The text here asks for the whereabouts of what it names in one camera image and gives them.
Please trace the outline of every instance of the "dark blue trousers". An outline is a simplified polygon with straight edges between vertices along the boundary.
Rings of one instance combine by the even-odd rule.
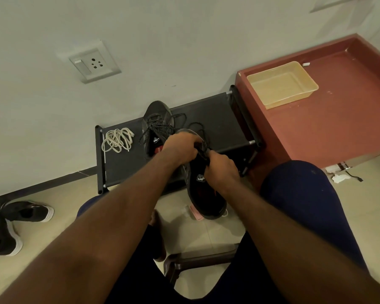
[[[333,244],[358,266],[366,269],[359,246],[346,220],[339,198],[326,175],[303,161],[289,161],[266,177],[261,196],[270,204]],[[100,196],[87,201],[78,216]],[[161,235],[148,226],[128,265],[106,303],[187,303],[164,278],[153,261],[160,252]],[[248,232],[243,236],[232,263],[203,303],[286,302],[274,285]]]

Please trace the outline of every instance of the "forearm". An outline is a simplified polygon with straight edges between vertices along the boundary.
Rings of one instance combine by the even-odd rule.
[[[240,182],[228,185],[223,196],[290,302],[380,303],[380,285],[368,273]]]
[[[178,165],[169,152],[157,154],[76,219],[13,282],[0,303],[104,302]]]

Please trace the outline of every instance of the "white shoelace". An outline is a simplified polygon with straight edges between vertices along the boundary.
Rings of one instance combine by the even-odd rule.
[[[122,128],[121,130],[110,130],[104,137],[104,141],[101,144],[101,149],[104,152],[109,152],[110,150],[121,152],[123,148],[127,151],[130,151],[133,136],[134,134],[128,128]]]

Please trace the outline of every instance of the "person's right arm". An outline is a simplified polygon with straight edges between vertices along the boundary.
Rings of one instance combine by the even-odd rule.
[[[380,284],[367,272],[244,186],[227,156],[209,156],[207,182],[236,211],[288,301],[380,303]]]

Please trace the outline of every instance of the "white shoe sole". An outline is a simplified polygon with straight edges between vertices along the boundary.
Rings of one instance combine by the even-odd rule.
[[[52,207],[49,206],[44,206],[45,208],[48,209],[48,214],[46,215],[45,219],[43,219],[41,222],[48,222],[50,219],[52,219],[53,214],[55,213],[55,210]]]
[[[10,233],[10,235],[15,240],[15,248],[14,248],[14,250],[10,254],[8,254],[6,256],[14,256],[14,255],[17,255],[20,252],[20,250],[23,248],[23,242],[21,241],[20,236],[17,235],[16,232],[14,231],[14,227],[13,227],[12,222],[9,221],[9,220],[5,220],[5,222],[7,223],[8,232]]]

